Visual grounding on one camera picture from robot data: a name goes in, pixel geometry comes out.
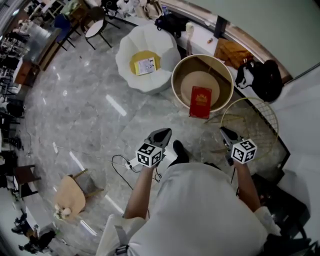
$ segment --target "red book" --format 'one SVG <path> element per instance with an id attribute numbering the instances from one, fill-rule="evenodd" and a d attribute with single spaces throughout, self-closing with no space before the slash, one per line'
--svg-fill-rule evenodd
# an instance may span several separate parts
<path id="1" fill-rule="evenodd" d="M 211 89 L 192 87 L 189 117 L 208 119 L 210 115 Z"/>

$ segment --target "black shoe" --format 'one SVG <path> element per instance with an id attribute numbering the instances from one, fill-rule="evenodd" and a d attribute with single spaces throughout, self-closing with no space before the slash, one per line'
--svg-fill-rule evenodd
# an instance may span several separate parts
<path id="1" fill-rule="evenodd" d="M 173 142 L 173 150 L 179 158 L 183 158 L 185 162 L 189 162 L 189 156 L 186 153 L 184 145 L 179 140 Z"/>

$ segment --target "wire basket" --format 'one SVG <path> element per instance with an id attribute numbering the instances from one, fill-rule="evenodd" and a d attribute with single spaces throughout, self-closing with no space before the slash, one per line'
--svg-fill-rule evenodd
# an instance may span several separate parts
<path id="1" fill-rule="evenodd" d="M 254 161 L 264 158 L 278 140 L 278 119 L 267 102 L 259 98 L 245 97 L 231 103 L 224 112 L 220 126 L 235 131 L 257 145 Z"/>

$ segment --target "yellow cushion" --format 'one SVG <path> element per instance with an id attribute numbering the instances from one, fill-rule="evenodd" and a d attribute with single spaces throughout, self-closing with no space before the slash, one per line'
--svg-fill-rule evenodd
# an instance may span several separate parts
<path id="1" fill-rule="evenodd" d="M 160 69 L 160 57 L 156 53 L 154 53 L 153 51 L 143 50 L 143 51 L 137 52 L 135 55 L 132 56 L 132 58 L 130 60 L 131 72 L 136 74 L 135 63 L 138 61 L 148 59 L 148 58 L 154 58 L 155 69 L 156 70 Z"/>

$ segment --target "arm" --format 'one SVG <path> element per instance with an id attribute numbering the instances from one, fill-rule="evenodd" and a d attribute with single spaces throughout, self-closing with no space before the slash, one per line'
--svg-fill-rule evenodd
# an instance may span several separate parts
<path id="1" fill-rule="evenodd" d="M 132 219 L 135 217 L 146 218 L 154 168 L 154 166 L 150 168 L 146 166 L 142 167 L 139 178 L 124 211 L 123 217 L 125 219 Z"/>
<path id="2" fill-rule="evenodd" d="M 237 161 L 234 161 L 234 167 L 238 175 L 239 198 L 251 211 L 255 212 L 261 205 L 249 168 L 246 164 Z"/>

